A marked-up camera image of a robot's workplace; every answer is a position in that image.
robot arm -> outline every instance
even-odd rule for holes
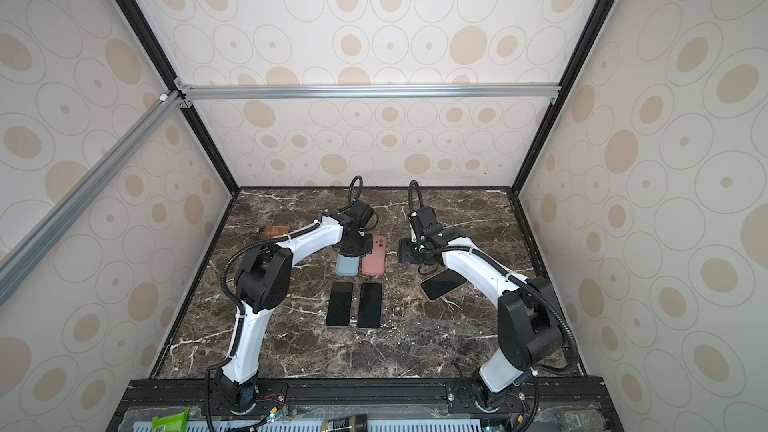
[[[415,186],[420,207],[414,209]],[[497,310],[498,345],[494,355],[475,372],[472,388],[478,404],[494,408],[503,400],[503,391],[530,372],[543,358],[568,342],[571,359],[566,369],[539,366],[553,373],[567,374],[578,360],[575,340],[562,317],[552,284],[544,278],[529,279],[499,264],[454,227],[443,227],[435,210],[425,207],[418,184],[408,191],[411,237],[401,239],[400,262],[440,264],[463,275],[485,295]]]
[[[331,217],[322,217],[320,226],[312,232],[301,235],[296,238],[289,238],[285,242],[279,242],[280,248],[275,250],[263,276],[257,272],[251,272],[257,267],[257,261],[263,254],[262,249],[255,250],[254,253],[246,254],[243,264],[240,267],[240,273],[236,276],[236,286],[241,296],[245,295],[245,317],[237,318],[243,321],[243,329],[240,334],[240,340],[236,350],[231,355],[232,360],[222,367],[222,372],[231,382],[244,384],[256,375],[259,369],[259,352],[261,342],[264,340],[266,326],[272,317],[274,307],[283,301],[285,295],[277,291],[278,298],[270,297],[269,290],[260,294],[259,301],[256,302],[251,295],[259,295],[260,289],[274,289],[265,282],[277,284],[278,288],[284,289],[287,294],[290,283],[290,269],[304,258],[323,250],[329,245],[337,244],[341,241],[343,227],[339,222]],[[232,335],[230,350],[234,344],[235,335]]]
[[[364,232],[364,227],[374,211],[359,200],[359,196],[342,208],[343,212],[326,209],[310,226],[280,238],[258,237],[249,250],[235,254],[235,257],[243,255],[234,277],[235,302],[239,303],[235,332],[228,360],[217,372],[219,390],[235,408],[245,410],[253,403],[266,326],[274,308],[288,294],[292,267],[329,245],[348,257],[360,257],[372,251],[372,236]],[[223,270],[223,287],[227,269]]]

wallpaper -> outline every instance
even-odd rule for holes
[[[0,0],[0,260],[161,90],[110,0]]]
[[[524,188],[629,432],[768,424],[766,25],[766,0],[619,0]]]
[[[549,98],[196,105],[240,186],[507,186]]]
[[[557,82],[596,0],[141,0],[195,85]]]
[[[0,307],[0,430],[101,432],[145,378],[229,193],[172,112]]]

smartphone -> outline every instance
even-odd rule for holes
[[[350,324],[352,311],[352,283],[334,282],[331,285],[331,296],[328,299],[328,327],[346,327]]]
[[[360,257],[345,257],[338,254],[336,257],[336,275],[351,277],[357,275],[360,268]]]
[[[360,285],[360,308],[357,311],[357,328],[379,328],[382,326],[381,284],[365,282]]]
[[[385,256],[386,239],[383,235],[373,235],[373,250],[362,258],[362,273],[365,275],[383,274]]]
[[[422,282],[422,290],[430,301],[436,301],[446,293],[461,287],[466,281],[463,275],[447,268]]]

light blue phone case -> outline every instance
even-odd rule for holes
[[[344,257],[338,254],[336,257],[336,275],[351,277],[357,275],[360,269],[360,257]]]

black smartphone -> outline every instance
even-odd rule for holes
[[[466,281],[463,275],[447,268],[422,282],[422,290],[430,301],[436,301],[453,289],[461,287]]]
[[[328,327],[346,327],[350,324],[352,311],[352,283],[334,282],[331,285],[331,296],[328,299]]]
[[[382,326],[383,286],[374,282],[360,285],[360,308],[357,310],[357,328]]]

